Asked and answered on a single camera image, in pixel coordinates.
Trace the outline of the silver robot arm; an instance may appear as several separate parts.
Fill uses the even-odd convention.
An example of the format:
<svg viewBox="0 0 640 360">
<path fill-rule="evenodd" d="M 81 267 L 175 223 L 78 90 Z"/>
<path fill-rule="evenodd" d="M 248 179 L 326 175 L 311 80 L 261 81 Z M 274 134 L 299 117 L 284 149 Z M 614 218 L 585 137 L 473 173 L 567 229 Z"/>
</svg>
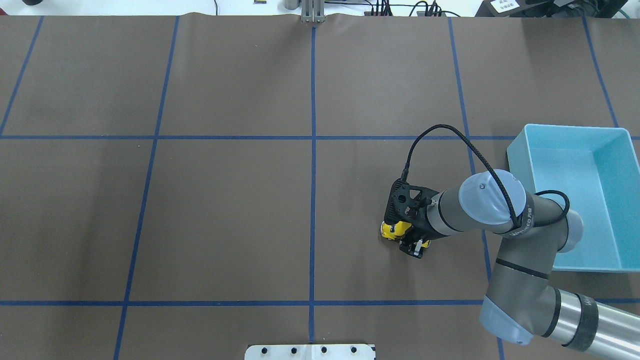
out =
<svg viewBox="0 0 640 360">
<path fill-rule="evenodd" d="M 639 317 L 550 284 L 559 253 L 585 234 L 569 202 L 526 191 L 512 173 L 488 170 L 442 192 L 394 180 L 382 237 L 422 258 L 432 240 L 483 230 L 501 237 L 482 300 L 480 323 L 505 342 L 528 346 L 546 338 L 606 360 L 639 358 Z"/>
</svg>

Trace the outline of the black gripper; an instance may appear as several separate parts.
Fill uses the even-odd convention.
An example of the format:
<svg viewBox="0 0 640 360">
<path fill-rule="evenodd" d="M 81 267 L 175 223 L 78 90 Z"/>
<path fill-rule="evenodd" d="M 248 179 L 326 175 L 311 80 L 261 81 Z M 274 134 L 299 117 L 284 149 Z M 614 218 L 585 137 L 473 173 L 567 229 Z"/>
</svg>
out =
<svg viewBox="0 0 640 360">
<path fill-rule="evenodd" d="M 427 216 L 427 210 L 434 205 L 432 198 L 436 194 L 436 191 L 427 187 L 412 186 L 402 178 L 391 184 L 383 221 L 390 225 L 403 221 L 410 223 L 418 231 L 417 242 L 411 234 L 405 234 L 398 240 L 399 249 L 416 259 L 423 257 L 426 241 L 446 236 L 435 230 Z"/>
</svg>

